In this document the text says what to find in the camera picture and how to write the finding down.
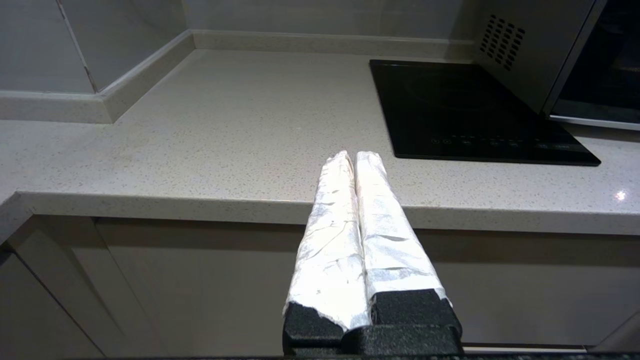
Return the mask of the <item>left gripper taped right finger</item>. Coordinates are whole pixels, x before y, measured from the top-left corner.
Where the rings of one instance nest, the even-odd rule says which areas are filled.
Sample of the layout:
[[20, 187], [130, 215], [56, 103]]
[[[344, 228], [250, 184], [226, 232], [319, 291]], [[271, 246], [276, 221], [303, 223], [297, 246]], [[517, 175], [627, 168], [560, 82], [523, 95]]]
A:
[[378, 153], [358, 153], [356, 193], [375, 330], [416, 335], [419, 342], [440, 337], [446, 346], [459, 346], [462, 326]]

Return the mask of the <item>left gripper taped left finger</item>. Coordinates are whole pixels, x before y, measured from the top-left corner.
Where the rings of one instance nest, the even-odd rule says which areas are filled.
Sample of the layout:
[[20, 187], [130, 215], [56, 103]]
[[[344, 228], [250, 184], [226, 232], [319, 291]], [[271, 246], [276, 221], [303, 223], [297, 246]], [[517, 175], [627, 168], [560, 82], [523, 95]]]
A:
[[282, 317], [287, 356], [339, 354], [345, 334], [371, 324], [355, 172], [345, 150], [321, 168]]

